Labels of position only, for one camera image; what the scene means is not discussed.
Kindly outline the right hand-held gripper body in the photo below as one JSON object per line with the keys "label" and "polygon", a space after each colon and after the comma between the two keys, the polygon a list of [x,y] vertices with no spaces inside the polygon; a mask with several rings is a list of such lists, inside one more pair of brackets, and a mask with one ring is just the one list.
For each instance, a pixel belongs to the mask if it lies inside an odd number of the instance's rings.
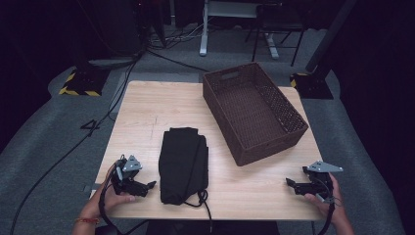
{"label": "right hand-held gripper body", "polygon": [[312,194],[319,200],[333,200],[333,181],[330,177],[332,172],[343,172],[341,166],[327,164],[322,161],[317,161],[311,165],[304,166],[303,172],[310,180],[306,184],[302,194]]}

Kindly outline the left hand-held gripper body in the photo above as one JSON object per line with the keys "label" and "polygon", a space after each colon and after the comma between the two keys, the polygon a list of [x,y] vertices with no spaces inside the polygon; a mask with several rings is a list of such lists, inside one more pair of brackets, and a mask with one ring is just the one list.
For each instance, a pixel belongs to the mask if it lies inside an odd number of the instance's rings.
{"label": "left hand-held gripper body", "polygon": [[134,177],[142,169],[140,162],[134,155],[130,155],[127,159],[122,156],[115,162],[115,169],[112,176],[112,184],[115,192],[119,195],[121,192],[133,196],[139,196],[139,192],[143,188],[148,188],[147,184],[134,180]]}

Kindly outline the black pants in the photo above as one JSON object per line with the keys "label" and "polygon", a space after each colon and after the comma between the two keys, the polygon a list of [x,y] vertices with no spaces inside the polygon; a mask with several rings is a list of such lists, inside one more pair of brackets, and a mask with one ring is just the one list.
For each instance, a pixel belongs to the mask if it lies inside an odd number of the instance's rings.
{"label": "black pants", "polygon": [[159,158],[161,202],[165,205],[208,207],[208,144],[193,127],[171,127],[163,134]]}

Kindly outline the brown woven basket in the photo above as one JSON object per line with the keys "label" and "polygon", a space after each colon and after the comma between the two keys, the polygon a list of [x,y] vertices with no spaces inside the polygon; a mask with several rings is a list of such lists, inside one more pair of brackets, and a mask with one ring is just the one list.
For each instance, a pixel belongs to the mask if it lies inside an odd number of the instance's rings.
{"label": "brown woven basket", "polygon": [[257,63],[204,75],[203,96],[236,165],[248,165],[300,141],[308,124]]}

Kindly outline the person's left hand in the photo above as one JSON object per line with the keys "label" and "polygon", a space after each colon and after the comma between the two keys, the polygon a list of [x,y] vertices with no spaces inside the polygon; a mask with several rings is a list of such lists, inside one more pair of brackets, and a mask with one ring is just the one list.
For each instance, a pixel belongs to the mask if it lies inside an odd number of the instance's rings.
{"label": "person's left hand", "polygon": [[127,193],[120,193],[119,195],[115,192],[113,186],[106,186],[106,181],[112,176],[113,166],[111,166],[106,174],[106,179],[96,190],[94,195],[89,199],[86,205],[81,210],[79,214],[80,218],[100,218],[101,213],[99,210],[100,195],[103,190],[105,190],[104,196],[104,211],[108,212],[114,207],[122,204],[132,203],[136,200],[135,196],[132,196]]}

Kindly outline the person's right hand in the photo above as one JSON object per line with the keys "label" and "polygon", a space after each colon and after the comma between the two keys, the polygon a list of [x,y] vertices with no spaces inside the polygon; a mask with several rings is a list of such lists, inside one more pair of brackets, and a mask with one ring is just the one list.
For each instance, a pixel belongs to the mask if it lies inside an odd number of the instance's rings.
{"label": "person's right hand", "polygon": [[[341,226],[348,224],[348,218],[346,216],[346,210],[343,207],[343,197],[340,192],[338,181],[332,174],[329,174],[329,176],[333,182],[333,196],[335,202],[335,209],[332,215],[332,224],[336,228],[340,228]],[[316,196],[312,194],[306,194],[304,197],[307,201],[309,201],[311,204],[317,207],[323,215],[328,214],[328,204],[321,202]]]}

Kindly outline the black stand base striped tape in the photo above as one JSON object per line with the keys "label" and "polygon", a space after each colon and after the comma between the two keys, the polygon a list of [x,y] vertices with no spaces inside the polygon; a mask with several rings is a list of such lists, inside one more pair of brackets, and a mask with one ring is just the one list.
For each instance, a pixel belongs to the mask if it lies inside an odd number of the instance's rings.
{"label": "black stand base striped tape", "polygon": [[334,99],[326,81],[316,78],[313,74],[293,73],[290,75],[290,84],[298,91],[302,99]]}
{"label": "black stand base striped tape", "polygon": [[85,71],[73,69],[60,89],[59,94],[101,96],[109,74],[108,70],[94,69]]}

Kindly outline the dark slanted stand pole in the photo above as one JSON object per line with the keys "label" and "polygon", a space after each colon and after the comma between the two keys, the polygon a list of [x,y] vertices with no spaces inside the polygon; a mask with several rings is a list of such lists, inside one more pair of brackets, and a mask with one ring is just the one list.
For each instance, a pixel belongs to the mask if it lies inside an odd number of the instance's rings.
{"label": "dark slanted stand pole", "polygon": [[346,0],[344,2],[340,10],[338,11],[336,17],[334,18],[333,22],[331,23],[329,29],[327,30],[325,36],[323,37],[314,54],[308,61],[305,67],[305,69],[308,72],[316,71],[318,65],[322,62],[324,56],[327,54],[330,45],[334,41],[337,33],[342,28],[356,1],[357,0]]}

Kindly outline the black chair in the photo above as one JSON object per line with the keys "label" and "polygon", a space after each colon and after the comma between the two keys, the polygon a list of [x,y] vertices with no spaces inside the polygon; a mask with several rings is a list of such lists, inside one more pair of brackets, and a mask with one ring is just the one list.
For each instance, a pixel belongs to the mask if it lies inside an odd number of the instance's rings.
{"label": "black chair", "polygon": [[292,32],[298,32],[300,36],[297,45],[290,46],[290,49],[295,49],[295,53],[291,61],[291,66],[294,65],[303,38],[303,34],[305,32],[304,22],[294,6],[286,2],[264,2],[258,5],[255,8],[254,24],[250,29],[246,40],[250,39],[251,33],[253,31],[255,31],[255,43],[252,61],[255,59],[257,43],[261,33],[270,35],[273,33],[284,32],[286,36],[281,41],[281,43],[284,43]]}

